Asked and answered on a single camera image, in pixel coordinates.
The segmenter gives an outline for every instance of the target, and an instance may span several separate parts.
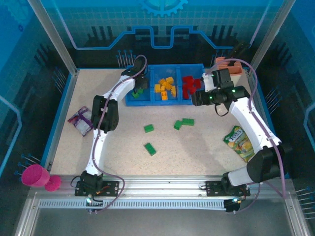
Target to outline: chip bag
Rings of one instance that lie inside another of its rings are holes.
[[[239,154],[246,163],[255,154],[248,136],[240,126],[234,126],[231,133],[224,137],[224,142]]]

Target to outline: green rectangular block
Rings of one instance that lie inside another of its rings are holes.
[[[152,124],[148,124],[146,126],[144,126],[144,132],[148,133],[154,130],[154,127]]]
[[[174,129],[179,130],[181,127],[182,127],[182,122],[180,120],[177,120],[175,122]]]
[[[146,150],[151,156],[153,156],[157,152],[150,143],[145,144],[144,147],[146,148]]]
[[[195,121],[194,121],[194,119],[183,118],[182,123],[183,123],[183,125],[191,125],[191,126],[193,126]]]
[[[137,90],[137,93],[138,93],[138,94],[143,94],[143,88],[139,88],[139,89]]]

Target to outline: blue tray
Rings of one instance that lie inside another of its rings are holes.
[[[149,79],[148,88],[143,90],[138,98],[134,98],[130,91],[126,95],[126,105],[131,106],[171,106],[171,105],[192,105],[190,96],[188,100],[183,99],[183,80],[184,76],[192,75],[194,79],[199,79],[205,72],[203,64],[170,64],[170,65],[148,65],[147,78]],[[167,101],[162,101],[160,93],[154,92],[154,85],[160,79],[172,76],[174,86],[176,86],[176,97],[167,91]]]

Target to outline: white tabletop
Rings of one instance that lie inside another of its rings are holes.
[[[80,175],[88,162],[93,132],[85,137],[67,120],[82,106],[92,109],[95,95],[106,93],[119,79],[120,69],[81,69],[51,169],[55,175]],[[250,91],[246,76],[237,85]],[[219,113],[225,113],[224,106]],[[176,120],[193,118],[194,126],[173,128]],[[155,130],[145,133],[143,126]],[[119,124],[108,137],[104,170],[119,175],[222,175],[245,162],[222,141],[233,126],[231,114],[219,117],[213,106],[126,107],[119,103]],[[144,144],[157,153],[150,156]]]

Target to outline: gear logo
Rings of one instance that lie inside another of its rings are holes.
[[[178,9],[183,9],[183,5],[188,0],[139,0],[141,8],[153,13],[154,16],[171,16],[171,13],[177,14]]]
[[[11,16],[19,23],[22,24],[29,15],[29,4],[26,0],[0,0],[0,6],[7,7]]]

